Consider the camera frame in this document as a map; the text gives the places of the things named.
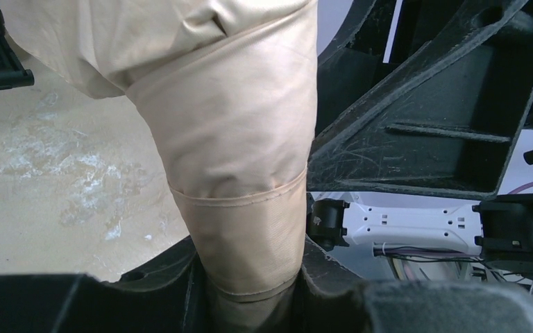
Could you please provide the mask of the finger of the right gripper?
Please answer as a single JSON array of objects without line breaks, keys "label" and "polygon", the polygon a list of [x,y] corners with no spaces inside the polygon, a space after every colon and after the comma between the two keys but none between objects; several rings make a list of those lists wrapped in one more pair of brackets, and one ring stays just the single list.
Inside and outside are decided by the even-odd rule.
[{"label": "finger of the right gripper", "polygon": [[533,129],[533,1],[354,1],[317,85],[310,191],[491,198]]}]

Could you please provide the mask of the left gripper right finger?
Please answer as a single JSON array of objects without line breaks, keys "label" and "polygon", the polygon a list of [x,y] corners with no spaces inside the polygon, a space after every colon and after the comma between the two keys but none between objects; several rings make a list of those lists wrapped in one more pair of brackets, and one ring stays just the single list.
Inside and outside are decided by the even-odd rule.
[{"label": "left gripper right finger", "polygon": [[533,332],[533,299],[511,284],[368,281],[305,241],[295,332]]}]

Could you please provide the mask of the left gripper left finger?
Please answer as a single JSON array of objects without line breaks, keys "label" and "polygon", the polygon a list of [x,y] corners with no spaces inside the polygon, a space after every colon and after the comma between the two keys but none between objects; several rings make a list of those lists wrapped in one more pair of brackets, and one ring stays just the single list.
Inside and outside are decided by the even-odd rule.
[{"label": "left gripper left finger", "polygon": [[205,332],[205,272],[190,238],[117,282],[0,275],[0,332]]}]

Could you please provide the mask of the beige umbrella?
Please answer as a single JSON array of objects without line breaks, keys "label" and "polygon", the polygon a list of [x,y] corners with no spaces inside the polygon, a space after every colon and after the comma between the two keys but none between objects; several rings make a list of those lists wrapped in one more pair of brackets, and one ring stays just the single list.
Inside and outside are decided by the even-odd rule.
[{"label": "beige umbrella", "polygon": [[27,53],[151,130],[218,332],[288,332],[316,125],[316,1],[1,1]]}]

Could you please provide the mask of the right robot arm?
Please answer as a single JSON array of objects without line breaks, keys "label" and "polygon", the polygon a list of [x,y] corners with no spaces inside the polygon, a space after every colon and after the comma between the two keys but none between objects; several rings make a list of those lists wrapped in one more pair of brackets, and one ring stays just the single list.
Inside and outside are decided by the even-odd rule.
[{"label": "right robot arm", "polygon": [[467,204],[323,199],[315,242],[533,273],[533,1],[353,1],[317,84],[310,191]]}]

